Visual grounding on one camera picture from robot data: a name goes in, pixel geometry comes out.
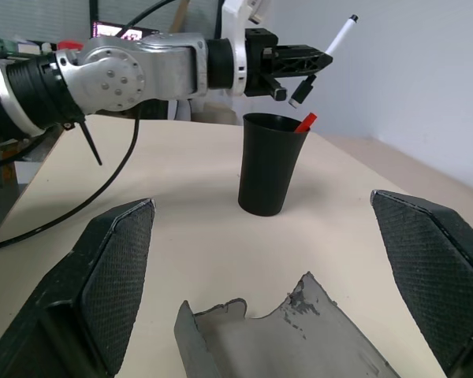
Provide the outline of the red marker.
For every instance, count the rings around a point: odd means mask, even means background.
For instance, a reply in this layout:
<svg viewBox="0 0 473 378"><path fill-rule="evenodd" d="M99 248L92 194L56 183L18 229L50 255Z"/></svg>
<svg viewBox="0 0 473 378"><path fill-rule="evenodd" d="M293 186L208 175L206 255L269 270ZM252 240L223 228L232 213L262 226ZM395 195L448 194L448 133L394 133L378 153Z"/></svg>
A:
<svg viewBox="0 0 473 378"><path fill-rule="evenodd" d="M311 126L313 125L314 122L316 122L316 120L317 120L317 116L314 113L309 113L296 127L294 132L295 133L309 132L311 129Z"/></svg>

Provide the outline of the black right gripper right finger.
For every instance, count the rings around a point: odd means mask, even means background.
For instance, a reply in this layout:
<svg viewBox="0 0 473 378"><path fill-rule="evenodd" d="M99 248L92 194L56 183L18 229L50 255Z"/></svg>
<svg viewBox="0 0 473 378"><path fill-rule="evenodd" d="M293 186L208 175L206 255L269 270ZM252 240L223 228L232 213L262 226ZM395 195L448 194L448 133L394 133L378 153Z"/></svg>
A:
<svg viewBox="0 0 473 378"><path fill-rule="evenodd" d="M473 228L455 210L374 190L396 286L447 378L473 378Z"/></svg>

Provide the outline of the black plastic cup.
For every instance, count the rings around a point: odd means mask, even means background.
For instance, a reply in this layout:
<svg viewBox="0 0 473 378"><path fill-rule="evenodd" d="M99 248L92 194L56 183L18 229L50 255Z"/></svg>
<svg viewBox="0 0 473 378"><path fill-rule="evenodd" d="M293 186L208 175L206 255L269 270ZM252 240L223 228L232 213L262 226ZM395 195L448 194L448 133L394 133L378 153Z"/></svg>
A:
<svg viewBox="0 0 473 378"><path fill-rule="evenodd" d="M238 204L256 216L272 217L282 210L308 133L296 131L299 120L275 114L248 113L243 121Z"/></svg>

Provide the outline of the black zip tie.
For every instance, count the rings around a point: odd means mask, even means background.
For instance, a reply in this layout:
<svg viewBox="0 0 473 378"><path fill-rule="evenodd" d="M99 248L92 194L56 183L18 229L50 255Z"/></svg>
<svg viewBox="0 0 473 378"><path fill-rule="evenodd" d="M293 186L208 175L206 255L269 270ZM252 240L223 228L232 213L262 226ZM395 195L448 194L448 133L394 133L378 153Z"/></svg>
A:
<svg viewBox="0 0 473 378"><path fill-rule="evenodd" d="M94 143L94 140L91 136L91 133L88 129L86 119L85 117L80 117L76 120L70 120L68 122L65 122L62 127L68 131L74 129L76 126L80 127L80 130L82 131L84 138L86 139L86 142L88 143L88 146L93 153L93 156L95 157L95 160L97 161L97 164L99 166L102 166L102 160L101 157L99 156L99 152L97 151L96 145Z"/></svg>

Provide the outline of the white marker with black cap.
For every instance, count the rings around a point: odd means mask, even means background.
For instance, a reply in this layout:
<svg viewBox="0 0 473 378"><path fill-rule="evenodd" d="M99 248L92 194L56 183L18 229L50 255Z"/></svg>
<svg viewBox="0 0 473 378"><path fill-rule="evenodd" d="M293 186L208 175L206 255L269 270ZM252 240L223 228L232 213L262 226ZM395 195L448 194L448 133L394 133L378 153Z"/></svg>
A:
<svg viewBox="0 0 473 378"><path fill-rule="evenodd" d="M348 20L345 22L341 30L337 33L336 37L333 39L331 44L327 47L326 51L323 52L321 56L321 68L316 69L312 74L308 75L305 80L303 80L297 89L292 94L289 99L289 105L297 109L301 106L307 96L311 93L313 89L313 83L317 78L317 73L322 71L325 67L330 65L333 62L333 53L341 45L347 34L353 29L353 27L358 23L359 17L355 14L351 15Z"/></svg>

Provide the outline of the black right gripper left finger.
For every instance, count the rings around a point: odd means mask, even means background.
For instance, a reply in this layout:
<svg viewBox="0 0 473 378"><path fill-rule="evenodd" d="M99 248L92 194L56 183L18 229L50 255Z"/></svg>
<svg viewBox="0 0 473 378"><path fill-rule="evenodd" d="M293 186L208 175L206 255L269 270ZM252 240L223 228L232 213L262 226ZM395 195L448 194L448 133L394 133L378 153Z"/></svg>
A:
<svg viewBox="0 0 473 378"><path fill-rule="evenodd" d="M0 378L114 378L143 295L155 203L93 218L0 338Z"/></svg>

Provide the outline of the grey chipped plastic cover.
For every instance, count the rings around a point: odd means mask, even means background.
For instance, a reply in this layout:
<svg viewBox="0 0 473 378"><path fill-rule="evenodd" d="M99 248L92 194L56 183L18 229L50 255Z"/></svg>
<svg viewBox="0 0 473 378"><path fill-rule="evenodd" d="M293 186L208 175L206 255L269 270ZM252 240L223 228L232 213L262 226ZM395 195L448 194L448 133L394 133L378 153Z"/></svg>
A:
<svg viewBox="0 0 473 378"><path fill-rule="evenodd" d="M183 302L174 336L187 378L400 378L307 272L265 317L236 298L200 313Z"/></svg>

